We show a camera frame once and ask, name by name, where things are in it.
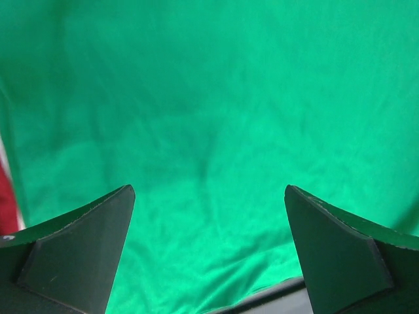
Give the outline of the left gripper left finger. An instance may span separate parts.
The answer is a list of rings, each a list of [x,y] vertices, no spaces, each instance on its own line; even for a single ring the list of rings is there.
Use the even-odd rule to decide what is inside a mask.
[[[105,313],[135,198],[124,185],[1,236],[1,312]]]

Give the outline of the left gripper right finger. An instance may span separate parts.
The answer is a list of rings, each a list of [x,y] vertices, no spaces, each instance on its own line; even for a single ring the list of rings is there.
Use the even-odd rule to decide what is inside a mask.
[[[418,312],[418,237],[297,186],[284,202],[314,313]]]

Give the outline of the bright green t-shirt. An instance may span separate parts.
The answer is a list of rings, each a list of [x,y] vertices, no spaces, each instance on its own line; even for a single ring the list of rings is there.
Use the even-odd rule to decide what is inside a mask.
[[[294,184],[418,234],[417,1],[2,1],[26,226],[130,184],[108,313],[205,313],[301,275]]]

